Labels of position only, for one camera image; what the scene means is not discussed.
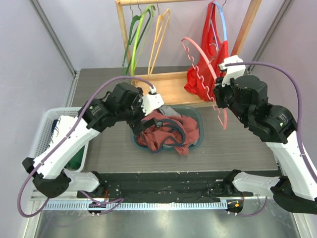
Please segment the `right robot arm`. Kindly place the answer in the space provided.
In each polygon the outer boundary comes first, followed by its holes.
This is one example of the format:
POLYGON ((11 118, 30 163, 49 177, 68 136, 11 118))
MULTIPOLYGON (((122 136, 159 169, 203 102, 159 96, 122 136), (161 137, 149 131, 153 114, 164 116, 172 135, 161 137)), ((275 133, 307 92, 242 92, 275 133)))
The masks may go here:
POLYGON ((291 213, 317 213, 315 169, 298 139, 299 126, 285 107, 268 102, 267 84, 252 75, 217 78, 213 90, 219 108, 230 109, 244 128, 273 152, 283 175, 264 177, 233 170, 223 180, 226 194, 250 192, 272 198, 291 213))

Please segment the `light blue hanger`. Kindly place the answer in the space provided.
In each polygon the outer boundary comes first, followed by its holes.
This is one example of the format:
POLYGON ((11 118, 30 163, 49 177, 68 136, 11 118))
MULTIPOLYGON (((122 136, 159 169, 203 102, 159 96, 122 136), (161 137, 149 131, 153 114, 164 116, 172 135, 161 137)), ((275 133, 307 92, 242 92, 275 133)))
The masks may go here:
POLYGON ((224 13, 223 13, 223 6, 224 5, 220 5, 217 1, 212 1, 213 4, 215 4, 215 6, 218 9, 218 12, 220 14, 220 18, 221 18, 221 23, 222 23, 222 30, 223 30, 223 40, 227 41, 227 29, 226 29, 226 22, 225 22, 225 17, 224 17, 224 13))

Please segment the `grey tank top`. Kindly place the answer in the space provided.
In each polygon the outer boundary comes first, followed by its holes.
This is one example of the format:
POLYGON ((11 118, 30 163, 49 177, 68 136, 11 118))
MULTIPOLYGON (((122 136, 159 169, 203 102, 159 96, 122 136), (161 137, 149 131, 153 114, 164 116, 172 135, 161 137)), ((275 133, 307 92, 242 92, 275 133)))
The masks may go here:
POLYGON ((162 114, 165 118, 181 118, 182 115, 179 114, 176 110, 169 106, 163 106, 158 109, 158 112, 162 114))

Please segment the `pink tank top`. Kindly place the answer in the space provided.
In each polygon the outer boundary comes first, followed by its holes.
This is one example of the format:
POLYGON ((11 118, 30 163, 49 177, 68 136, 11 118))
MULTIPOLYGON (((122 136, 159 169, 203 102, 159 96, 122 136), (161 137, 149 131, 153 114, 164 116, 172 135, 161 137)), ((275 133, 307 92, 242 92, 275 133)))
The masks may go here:
POLYGON ((170 147, 180 155, 188 155, 189 147, 196 145, 200 139, 198 123, 192 117, 167 116, 155 110, 142 122, 149 122, 152 119, 155 124, 135 136, 137 144, 147 147, 152 153, 170 147))

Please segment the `dark green hanger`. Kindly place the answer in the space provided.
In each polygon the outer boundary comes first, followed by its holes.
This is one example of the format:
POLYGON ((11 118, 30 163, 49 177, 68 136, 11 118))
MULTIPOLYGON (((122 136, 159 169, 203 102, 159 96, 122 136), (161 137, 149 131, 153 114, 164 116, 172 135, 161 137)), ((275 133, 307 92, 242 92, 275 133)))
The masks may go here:
POLYGON ((148 7, 142 11, 139 15, 133 15, 130 22, 127 43, 125 44, 124 56, 121 64, 122 75, 131 74, 134 75, 135 68, 137 66, 136 52, 142 46, 139 46, 143 39, 147 37, 147 28, 154 17, 155 8, 153 6, 148 7))

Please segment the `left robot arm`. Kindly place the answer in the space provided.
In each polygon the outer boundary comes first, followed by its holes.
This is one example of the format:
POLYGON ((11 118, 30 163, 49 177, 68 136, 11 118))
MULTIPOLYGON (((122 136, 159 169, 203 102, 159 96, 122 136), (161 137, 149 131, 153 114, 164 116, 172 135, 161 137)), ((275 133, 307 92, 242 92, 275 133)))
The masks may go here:
POLYGON ((66 164, 90 140, 117 122, 125 121, 135 134, 154 125, 143 119, 164 105, 163 98, 151 87, 147 95, 129 83, 118 83, 100 99, 93 98, 83 106, 77 117, 60 116, 53 143, 36 158, 26 158, 22 165, 33 178, 35 188, 47 198, 66 191, 85 191, 102 197, 106 183, 98 172, 68 171, 66 164))

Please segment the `yellow hanger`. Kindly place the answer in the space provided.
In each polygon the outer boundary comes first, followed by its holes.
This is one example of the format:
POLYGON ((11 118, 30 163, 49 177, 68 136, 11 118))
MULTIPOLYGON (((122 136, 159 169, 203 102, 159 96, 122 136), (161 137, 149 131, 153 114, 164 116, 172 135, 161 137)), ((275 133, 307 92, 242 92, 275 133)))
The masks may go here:
POLYGON ((152 51, 150 54, 150 59, 148 64, 148 75, 152 75, 153 73, 169 22, 170 22, 170 8, 168 8, 164 12, 164 14, 158 15, 154 42, 152 45, 152 51))

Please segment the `lime green hanger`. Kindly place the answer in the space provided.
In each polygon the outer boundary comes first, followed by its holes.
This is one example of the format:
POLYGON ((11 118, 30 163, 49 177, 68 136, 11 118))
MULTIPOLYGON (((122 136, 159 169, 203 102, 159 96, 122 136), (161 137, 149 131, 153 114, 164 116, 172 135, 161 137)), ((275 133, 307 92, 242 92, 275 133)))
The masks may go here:
POLYGON ((136 29, 136 34, 134 37, 135 41, 134 41, 134 46, 133 46, 132 56, 131 56, 131 64, 130 64, 130 75, 131 76, 135 75, 135 69, 137 66, 137 59, 136 59, 137 49, 141 43, 141 40, 143 38, 143 35, 147 29, 149 22, 154 17, 155 10, 156 10, 156 7, 153 4, 150 4, 145 8, 145 10, 140 15, 139 23, 138 23, 138 26, 136 29), (147 13, 149 14, 148 20, 145 22, 145 24, 143 24, 147 13))

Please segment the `red tank top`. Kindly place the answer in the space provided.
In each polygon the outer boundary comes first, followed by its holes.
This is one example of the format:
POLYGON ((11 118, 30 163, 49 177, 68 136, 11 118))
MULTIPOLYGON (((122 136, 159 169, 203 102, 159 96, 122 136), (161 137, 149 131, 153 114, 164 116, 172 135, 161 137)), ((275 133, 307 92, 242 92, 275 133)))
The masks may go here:
POLYGON ((218 65, 228 57, 228 41, 223 40, 223 30, 220 14, 215 4, 208 4, 205 23, 202 31, 202 41, 198 45, 194 40, 185 37, 181 40, 184 50, 192 66, 187 71, 187 83, 184 89, 194 95, 199 96, 203 101, 213 102, 215 96, 213 88, 215 80, 223 77, 218 65), (190 50, 185 46, 185 41, 191 43, 200 53, 197 64, 190 55, 190 50))

